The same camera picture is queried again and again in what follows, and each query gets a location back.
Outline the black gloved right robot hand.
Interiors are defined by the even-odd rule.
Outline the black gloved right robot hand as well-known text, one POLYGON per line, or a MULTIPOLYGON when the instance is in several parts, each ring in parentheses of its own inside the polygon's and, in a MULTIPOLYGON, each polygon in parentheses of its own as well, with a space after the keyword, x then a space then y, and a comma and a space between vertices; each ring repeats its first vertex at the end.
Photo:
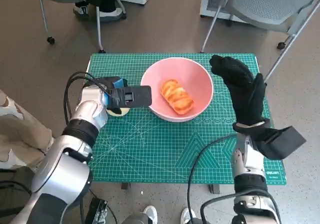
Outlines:
POLYGON ((252 126, 266 119, 262 116, 266 84, 263 75, 253 75, 240 60, 213 55, 209 60, 213 74, 220 76, 227 86, 236 122, 252 126))

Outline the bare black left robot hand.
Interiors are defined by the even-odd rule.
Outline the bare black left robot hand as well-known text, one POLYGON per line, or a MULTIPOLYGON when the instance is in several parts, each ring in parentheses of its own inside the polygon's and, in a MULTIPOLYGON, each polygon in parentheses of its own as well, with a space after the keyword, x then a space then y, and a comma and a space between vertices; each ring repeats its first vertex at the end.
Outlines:
POLYGON ((101 77, 97 79, 97 82, 104 85, 107 89, 124 88, 128 86, 128 81, 118 76, 101 77))

